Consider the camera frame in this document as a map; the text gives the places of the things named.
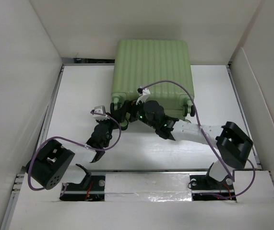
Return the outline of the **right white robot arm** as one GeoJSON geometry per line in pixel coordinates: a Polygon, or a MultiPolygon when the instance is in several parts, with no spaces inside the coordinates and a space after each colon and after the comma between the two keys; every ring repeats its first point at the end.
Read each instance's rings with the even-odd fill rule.
{"type": "Polygon", "coordinates": [[[205,176],[205,183],[210,188],[217,188],[226,178],[234,181],[235,171],[245,168],[253,147],[250,137],[234,122],[227,121],[222,126],[189,123],[168,116],[154,100],[145,103],[126,100],[122,106],[117,106],[114,113],[121,122],[143,122],[163,139],[209,146],[217,157],[205,176]]]}

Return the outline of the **green hard-shell suitcase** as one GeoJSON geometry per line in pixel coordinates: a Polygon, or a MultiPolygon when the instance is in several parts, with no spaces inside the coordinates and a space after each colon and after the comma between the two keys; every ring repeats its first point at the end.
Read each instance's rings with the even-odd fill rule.
{"type": "Polygon", "coordinates": [[[138,88],[150,85],[149,100],[181,120],[195,116],[188,44],[181,40],[122,39],[114,64],[111,101],[116,109],[137,100],[138,88]]]}

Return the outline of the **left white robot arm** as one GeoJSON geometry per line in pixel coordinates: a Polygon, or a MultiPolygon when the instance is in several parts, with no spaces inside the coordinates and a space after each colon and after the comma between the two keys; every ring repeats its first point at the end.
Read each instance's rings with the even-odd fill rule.
{"type": "Polygon", "coordinates": [[[114,148],[110,144],[113,130],[122,132],[121,125],[126,120],[129,102],[114,108],[110,112],[104,106],[97,106],[90,113],[96,120],[90,138],[86,143],[79,143],[64,137],[54,136],[46,139],[35,151],[26,166],[28,186],[33,191],[50,190],[59,183],[73,183],[78,189],[85,190],[90,185],[90,173],[77,174],[76,170],[84,170],[83,163],[99,161],[106,151],[114,148]]]}

